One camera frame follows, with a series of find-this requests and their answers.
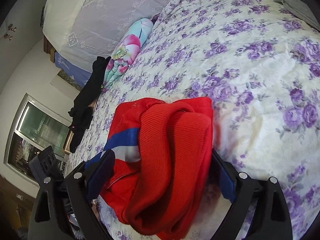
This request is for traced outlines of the purple floral bedspread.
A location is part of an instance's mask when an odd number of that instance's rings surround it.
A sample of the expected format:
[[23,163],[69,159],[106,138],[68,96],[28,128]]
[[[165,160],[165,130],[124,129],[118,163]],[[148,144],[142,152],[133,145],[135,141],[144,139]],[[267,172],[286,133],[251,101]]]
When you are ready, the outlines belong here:
[[319,213],[319,32],[273,0],[170,0],[66,170],[103,149],[120,103],[198,96],[213,102],[221,158],[276,177],[302,238]]

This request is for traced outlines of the red track pants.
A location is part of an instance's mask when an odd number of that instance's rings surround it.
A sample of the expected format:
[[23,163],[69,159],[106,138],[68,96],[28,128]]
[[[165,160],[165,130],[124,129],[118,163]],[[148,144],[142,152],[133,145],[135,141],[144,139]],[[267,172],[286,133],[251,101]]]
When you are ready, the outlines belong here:
[[102,197],[142,235],[183,239],[200,205],[212,143],[208,97],[121,103],[104,149],[86,164],[97,164],[87,197]]

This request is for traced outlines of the turquoise pink floral quilt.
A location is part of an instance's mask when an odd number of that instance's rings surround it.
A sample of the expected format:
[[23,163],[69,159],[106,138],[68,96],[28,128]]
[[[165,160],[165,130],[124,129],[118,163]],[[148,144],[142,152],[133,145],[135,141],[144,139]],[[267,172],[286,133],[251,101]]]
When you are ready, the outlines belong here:
[[143,18],[133,23],[111,54],[102,84],[109,89],[134,63],[153,28],[152,20]]

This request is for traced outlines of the grey folded garment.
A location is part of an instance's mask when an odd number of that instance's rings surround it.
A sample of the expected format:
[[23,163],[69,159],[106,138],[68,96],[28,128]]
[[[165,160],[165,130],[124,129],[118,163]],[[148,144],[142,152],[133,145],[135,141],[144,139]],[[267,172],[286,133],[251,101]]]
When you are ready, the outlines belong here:
[[273,0],[281,4],[287,11],[319,31],[319,22],[304,0]]

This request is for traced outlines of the black garment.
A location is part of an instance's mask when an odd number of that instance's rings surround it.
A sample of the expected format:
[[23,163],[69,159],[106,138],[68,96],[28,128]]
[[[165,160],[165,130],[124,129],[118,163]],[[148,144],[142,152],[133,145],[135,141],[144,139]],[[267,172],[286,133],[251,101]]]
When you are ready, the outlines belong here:
[[93,72],[80,91],[78,96],[74,99],[74,105],[68,112],[72,117],[72,123],[69,129],[73,133],[69,150],[71,153],[76,152],[76,148],[80,145],[84,133],[90,127],[93,118],[93,108],[91,104],[98,98],[101,93],[101,85],[103,84],[106,67],[111,57],[97,57],[93,62]]

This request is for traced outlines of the white lace headboard cover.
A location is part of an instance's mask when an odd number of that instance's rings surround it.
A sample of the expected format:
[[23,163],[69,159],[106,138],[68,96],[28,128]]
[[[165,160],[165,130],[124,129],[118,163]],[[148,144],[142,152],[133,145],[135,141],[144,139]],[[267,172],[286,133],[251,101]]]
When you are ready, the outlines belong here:
[[91,72],[97,56],[108,56],[127,29],[159,14],[169,0],[47,0],[43,33],[68,62]]

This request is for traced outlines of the window with white frame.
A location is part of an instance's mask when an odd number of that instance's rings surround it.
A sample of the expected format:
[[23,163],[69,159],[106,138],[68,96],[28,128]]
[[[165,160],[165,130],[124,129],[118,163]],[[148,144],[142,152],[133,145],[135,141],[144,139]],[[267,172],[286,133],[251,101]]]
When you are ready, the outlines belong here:
[[64,172],[69,155],[66,144],[71,135],[70,124],[70,120],[26,93],[10,127],[4,165],[27,182],[38,185],[29,162],[42,150],[52,146],[59,168]]

